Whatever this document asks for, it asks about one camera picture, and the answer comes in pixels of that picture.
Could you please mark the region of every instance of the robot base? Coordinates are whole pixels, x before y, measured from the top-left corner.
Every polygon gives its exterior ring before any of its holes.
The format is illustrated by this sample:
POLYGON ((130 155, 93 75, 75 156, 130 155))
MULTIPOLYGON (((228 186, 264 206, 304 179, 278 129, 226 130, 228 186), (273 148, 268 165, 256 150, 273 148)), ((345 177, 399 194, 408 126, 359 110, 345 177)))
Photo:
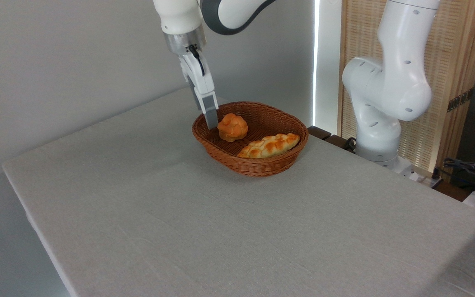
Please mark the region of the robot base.
POLYGON ((384 162, 373 162, 407 178, 409 178, 412 174, 412 164, 409 162, 409 160, 406 160, 405 158, 399 156, 396 156, 392 160, 386 160, 384 162))

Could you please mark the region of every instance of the bread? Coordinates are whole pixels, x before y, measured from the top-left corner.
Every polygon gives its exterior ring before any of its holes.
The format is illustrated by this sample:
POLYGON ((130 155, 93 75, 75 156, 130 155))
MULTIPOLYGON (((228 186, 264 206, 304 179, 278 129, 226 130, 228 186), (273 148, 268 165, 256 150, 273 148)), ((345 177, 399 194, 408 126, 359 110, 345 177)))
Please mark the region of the bread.
POLYGON ((253 141, 239 152, 239 158, 269 158, 281 155, 292 149, 300 141, 300 136, 289 133, 276 134, 264 137, 262 140, 253 141))
POLYGON ((242 117, 233 113, 228 113, 217 125, 219 137, 228 142, 234 142, 237 139, 243 139, 249 131, 247 122, 242 117))

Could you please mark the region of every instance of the round bread roll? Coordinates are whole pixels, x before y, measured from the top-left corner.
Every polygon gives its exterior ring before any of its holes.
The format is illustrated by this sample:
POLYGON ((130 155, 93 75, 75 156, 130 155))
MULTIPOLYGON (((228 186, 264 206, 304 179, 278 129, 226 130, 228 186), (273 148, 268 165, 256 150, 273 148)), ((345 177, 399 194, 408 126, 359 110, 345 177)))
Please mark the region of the round bread roll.
POLYGON ((234 142, 237 139, 243 139, 249 131, 247 122, 241 116, 228 113, 217 125, 219 137, 228 142, 234 142))
POLYGON ((264 137, 262 140, 253 141, 239 152, 239 158, 269 158, 284 154, 296 146, 300 136, 289 133, 276 134, 276 136, 264 137))

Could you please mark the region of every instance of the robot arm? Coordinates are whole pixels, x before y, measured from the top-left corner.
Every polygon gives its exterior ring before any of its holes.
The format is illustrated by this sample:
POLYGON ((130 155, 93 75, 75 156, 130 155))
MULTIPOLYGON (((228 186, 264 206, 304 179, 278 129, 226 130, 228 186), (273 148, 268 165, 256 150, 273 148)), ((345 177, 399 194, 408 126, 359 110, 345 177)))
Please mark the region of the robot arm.
POLYGON ((409 176, 411 164, 398 157, 398 120, 415 120, 430 105, 424 47, 439 0, 388 0, 379 25, 383 60, 357 57, 342 81, 357 119, 356 154, 409 176))
POLYGON ((275 0, 200 0, 206 25, 214 32, 232 35, 243 31, 275 0))
POLYGON ((153 0, 171 52, 177 54, 198 109, 209 129, 217 126, 217 99, 212 74, 202 54, 206 45, 203 17, 196 0, 153 0))

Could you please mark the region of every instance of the wicker basket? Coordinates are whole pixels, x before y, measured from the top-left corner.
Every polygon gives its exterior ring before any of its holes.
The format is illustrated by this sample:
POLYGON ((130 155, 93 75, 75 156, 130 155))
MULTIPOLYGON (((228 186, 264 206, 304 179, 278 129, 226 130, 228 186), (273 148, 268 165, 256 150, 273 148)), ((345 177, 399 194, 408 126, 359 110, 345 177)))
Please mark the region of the wicker basket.
POLYGON ((263 103, 242 101, 221 105, 217 111, 218 122, 227 113, 239 115, 247 122, 249 131, 244 139, 234 142, 222 140, 217 128, 208 129, 204 115, 194 121, 192 132, 212 158, 243 175, 268 177, 289 169, 309 139, 309 132, 300 120, 263 103), (271 158, 248 159, 236 156, 250 142, 278 133, 297 134, 300 142, 285 154, 271 158))

